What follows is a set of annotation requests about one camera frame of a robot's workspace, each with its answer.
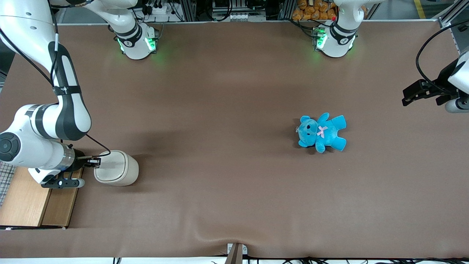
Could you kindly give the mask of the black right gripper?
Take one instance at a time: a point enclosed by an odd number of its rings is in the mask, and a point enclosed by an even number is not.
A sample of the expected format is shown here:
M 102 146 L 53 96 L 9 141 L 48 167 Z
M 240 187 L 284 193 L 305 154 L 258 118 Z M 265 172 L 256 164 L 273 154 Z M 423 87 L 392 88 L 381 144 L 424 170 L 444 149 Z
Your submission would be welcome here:
M 75 159 L 73 162 L 73 172 L 84 167 L 86 163 L 87 168 L 99 168 L 101 165 L 100 156 L 87 157 L 84 152 L 79 149 L 73 149 L 75 153 Z

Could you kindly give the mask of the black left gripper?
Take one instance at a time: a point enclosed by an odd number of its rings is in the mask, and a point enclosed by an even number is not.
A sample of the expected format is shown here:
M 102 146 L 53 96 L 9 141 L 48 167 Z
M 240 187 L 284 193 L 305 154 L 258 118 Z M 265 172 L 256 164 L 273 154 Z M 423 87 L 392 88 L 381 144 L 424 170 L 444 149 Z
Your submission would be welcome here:
M 422 99 L 429 99 L 436 96 L 446 96 L 450 98 L 459 98 L 459 89 L 461 85 L 461 70 L 458 59 L 452 61 L 444 67 L 438 77 L 433 80 L 437 86 L 434 88 L 425 80 L 417 80 L 403 90 L 402 105 L 408 106 L 412 102 Z

